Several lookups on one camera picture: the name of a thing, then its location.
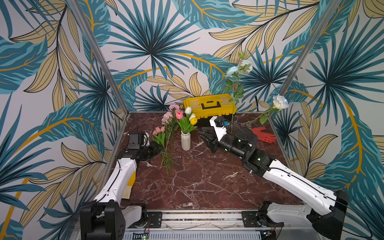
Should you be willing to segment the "light pink tulip stem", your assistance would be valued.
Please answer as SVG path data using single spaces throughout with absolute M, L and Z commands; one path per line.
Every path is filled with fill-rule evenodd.
M 172 130 L 169 125 L 162 127 L 156 127 L 153 131 L 152 140 L 160 145 L 162 145 L 162 163 L 161 167 L 166 169 L 166 173 L 169 174 L 172 169 L 172 154 L 171 154 L 171 136 Z

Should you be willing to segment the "light pink rose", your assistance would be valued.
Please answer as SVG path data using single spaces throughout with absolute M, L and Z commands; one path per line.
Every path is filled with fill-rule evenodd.
M 169 174 L 172 169 L 172 138 L 173 133 L 179 127 L 177 113 L 181 112 L 180 106 L 172 104 L 169 106 L 169 111 L 162 117 L 162 124 L 165 127 L 165 142 L 164 150 L 162 152 L 162 167 L 166 169 Z

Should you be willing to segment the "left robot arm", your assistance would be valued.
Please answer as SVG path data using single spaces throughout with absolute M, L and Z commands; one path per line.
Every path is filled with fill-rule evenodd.
M 140 162 L 150 160 L 162 151 L 162 145 L 149 140 L 149 134 L 128 134 L 127 146 L 106 184 L 95 198 L 80 209 L 82 240 L 121 240 L 128 227 L 148 227 L 150 218 L 144 204 L 121 208 L 127 188 L 135 182 Z

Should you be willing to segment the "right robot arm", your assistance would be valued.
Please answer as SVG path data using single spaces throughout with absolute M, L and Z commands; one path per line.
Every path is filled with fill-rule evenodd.
M 294 224 L 311 227 L 330 240 L 342 235 L 349 195 L 331 191 L 305 179 L 257 148 L 258 137 L 252 130 L 241 127 L 228 134 L 226 127 L 204 127 L 198 133 L 212 153 L 222 150 L 239 158 L 251 174 L 271 181 L 299 198 L 303 205 L 281 205 L 265 201 L 254 217 L 255 227 L 283 227 Z

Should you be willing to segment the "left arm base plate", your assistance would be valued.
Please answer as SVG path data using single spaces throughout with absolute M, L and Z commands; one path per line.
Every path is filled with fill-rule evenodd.
M 162 218 L 163 218 L 162 212 L 147 212 L 142 216 L 142 218 L 139 221 L 133 223 L 130 227 L 137 228 L 137 229 L 143 229 L 143 228 L 159 229 L 161 228 L 161 225 L 162 225 Z

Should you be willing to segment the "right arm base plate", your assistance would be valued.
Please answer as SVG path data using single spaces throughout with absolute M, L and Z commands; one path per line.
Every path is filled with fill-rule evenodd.
M 258 211 L 242 211 L 242 221 L 245 228 L 279 228 L 284 227 L 284 223 L 272 221 L 266 213 Z

